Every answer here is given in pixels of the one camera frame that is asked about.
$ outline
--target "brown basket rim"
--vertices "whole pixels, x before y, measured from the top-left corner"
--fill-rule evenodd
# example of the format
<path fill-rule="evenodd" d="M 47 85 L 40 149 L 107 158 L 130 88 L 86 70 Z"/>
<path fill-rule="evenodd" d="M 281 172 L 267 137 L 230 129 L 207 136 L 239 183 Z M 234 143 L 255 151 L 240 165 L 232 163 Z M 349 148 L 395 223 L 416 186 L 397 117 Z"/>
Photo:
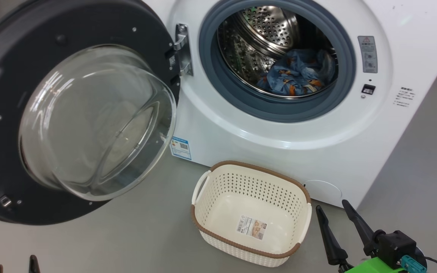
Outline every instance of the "brown basket rim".
<path fill-rule="evenodd" d="M 271 174 L 271 175 L 277 176 L 278 178 L 281 178 L 283 180 L 291 182 L 294 185 L 298 186 L 303 191 L 303 193 L 305 194 L 305 197 L 307 199 L 307 203 L 311 204 L 311 198 L 310 198 L 309 193 L 308 193 L 307 189 L 305 188 L 305 186 L 303 186 L 301 183 L 299 183 L 298 181 L 294 180 L 293 178 L 290 178 L 290 177 L 288 177 L 286 175 L 283 175 L 281 173 L 277 173 L 275 171 L 271 171 L 270 169 L 266 169 L 266 168 L 263 168 L 263 167 L 260 167 L 260 166 L 255 166 L 255 165 L 247 164 L 247 163 L 243 163 L 243 162 L 233 161 L 233 160 L 227 160 L 227 161 L 219 162 L 219 163 L 215 164 L 214 166 L 212 166 L 210 168 L 210 171 L 214 171 L 218 167 L 224 166 L 224 165 L 236 165 L 236 166 L 243 166 L 243 167 L 249 168 L 249 169 L 255 169 L 257 171 L 261 171 L 263 173 Z M 254 254 L 258 254 L 258 255 L 261 255 L 261 256 L 265 256 L 265 257 L 268 257 L 268 258 L 283 259 L 283 258 L 289 257 L 289 256 L 293 255 L 293 253 L 295 253 L 299 249 L 299 247 L 301 246 L 300 243 L 296 243 L 294 245 L 294 247 L 291 248 L 290 250 L 288 250 L 287 252 L 284 252 L 284 253 L 281 253 L 281 254 L 272 254 L 272 253 L 269 253 L 269 252 L 260 251 L 260 250 L 257 250 L 257 249 L 253 249 L 251 247 L 247 247 L 245 245 L 238 244 L 236 242 L 233 242 L 233 241 L 231 241 L 229 239 L 226 239 L 226 238 L 224 238 L 224 237 L 222 237 L 222 236 L 220 236 L 220 235 L 218 235 L 218 234 L 216 234 L 214 232 L 211 232 L 210 230 L 204 228 L 202 225 L 200 225 L 198 223 L 198 220 L 196 219 L 196 216 L 195 216 L 195 205 L 191 205 L 191 219 L 192 219 L 193 223 L 196 225 L 196 227 L 201 232 L 203 232 L 203 233 L 205 233 L 207 235 L 210 235 L 211 237 L 213 237 L 213 238 L 215 238 L 217 240 L 220 240 L 220 241 L 222 241 L 224 243 L 227 243 L 229 245 L 237 247 L 239 249 L 242 249 L 242 250 L 254 253 Z"/>

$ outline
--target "laundry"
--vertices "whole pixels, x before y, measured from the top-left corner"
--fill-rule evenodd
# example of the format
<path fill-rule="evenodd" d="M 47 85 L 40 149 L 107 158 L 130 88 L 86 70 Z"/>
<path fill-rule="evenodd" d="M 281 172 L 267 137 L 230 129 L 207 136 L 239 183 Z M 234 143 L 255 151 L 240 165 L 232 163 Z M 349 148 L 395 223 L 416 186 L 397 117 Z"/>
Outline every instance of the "laundry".
<path fill-rule="evenodd" d="M 333 81 L 335 60 L 325 50 L 295 49 L 276 61 L 257 85 L 283 96 L 303 96 L 320 91 Z"/>

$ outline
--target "stainless steel drum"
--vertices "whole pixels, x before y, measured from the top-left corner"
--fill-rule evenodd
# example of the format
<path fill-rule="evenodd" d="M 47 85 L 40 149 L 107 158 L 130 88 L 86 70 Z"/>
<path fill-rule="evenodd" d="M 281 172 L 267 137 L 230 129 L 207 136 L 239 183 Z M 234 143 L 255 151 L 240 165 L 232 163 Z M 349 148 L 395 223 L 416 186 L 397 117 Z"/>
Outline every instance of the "stainless steel drum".
<path fill-rule="evenodd" d="M 302 47 L 300 27 L 297 15 L 290 11 L 274 6 L 251 7 L 228 17 L 217 29 L 217 41 L 225 63 L 243 83 L 272 97 L 297 99 L 311 94 L 277 95 L 256 84 L 284 54 Z M 324 35 L 318 37 L 329 44 Z M 325 49 L 334 53 L 329 47 Z"/>

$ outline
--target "laundry basket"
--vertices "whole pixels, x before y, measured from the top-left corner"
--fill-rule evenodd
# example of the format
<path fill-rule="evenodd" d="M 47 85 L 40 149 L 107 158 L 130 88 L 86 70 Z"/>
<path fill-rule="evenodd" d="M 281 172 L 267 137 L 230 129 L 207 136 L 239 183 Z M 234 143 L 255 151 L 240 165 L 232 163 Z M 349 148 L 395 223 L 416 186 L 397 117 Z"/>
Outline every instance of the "laundry basket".
<path fill-rule="evenodd" d="M 305 187 L 289 177 L 224 161 L 199 179 L 191 216 L 209 244 L 240 259 L 276 267 L 305 238 L 311 199 Z"/>

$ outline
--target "floor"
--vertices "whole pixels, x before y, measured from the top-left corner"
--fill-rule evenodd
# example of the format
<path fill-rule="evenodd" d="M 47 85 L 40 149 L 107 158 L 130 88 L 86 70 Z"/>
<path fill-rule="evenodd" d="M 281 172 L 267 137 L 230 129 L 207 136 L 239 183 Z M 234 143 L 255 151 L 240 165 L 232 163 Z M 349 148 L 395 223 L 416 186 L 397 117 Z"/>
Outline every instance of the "floor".
<path fill-rule="evenodd" d="M 0 4 L 0 12 L 5 13 L 15 3 Z M 74 232 L 70 223 L 47 228 L 45 232 L 40 232 L 40 228 L 0 224 L 0 240 L 17 256 L 16 237 L 31 238 L 32 242 L 24 243 L 25 247 L 33 244 L 29 251 L 44 252 L 52 258 L 41 259 L 42 273 L 110 272 L 116 268 L 136 272 L 337 271 L 326 261 L 316 216 L 298 252 L 279 268 L 256 266 L 206 244 L 189 216 L 191 192 L 206 170 L 205 166 L 168 153 L 146 183 L 84 217 L 88 234 Z M 353 265 L 361 263 L 365 256 L 354 225 L 342 209 L 322 206 L 338 242 L 350 256 L 348 261 Z M 401 230 L 416 240 L 427 256 L 437 259 L 437 79 L 358 211 L 374 230 Z M 109 215 L 108 220 L 103 221 L 103 215 Z M 99 231 L 104 226 L 114 233 L 106 233 L 107 243 L 98 244 L 101 238 L 97 236 L 102 236 Z M 60 249 L 65 251 L 54 250 L 54 245 L 46 242 L 49 230 L 53 235 L 68 234 L 61 236 L 62 242 L 53 243 L 62 244 Z M 87 248 L 78 245 L 81 240 L 88 242 L 84 240 L 87 237 L 96 244 Z M 126 254 L 106 260 L 113 248 Z M 23 271 L 18 267 L 24 268 L 26 261 L 3 257 L 2 252 L 0 248 L 0 262 L 8 265 L 8 272 Z M 71 267 L 66 261 L 78 265 Z M 437 265 L 428 266 L 430 273 L 437 273 Z"/>

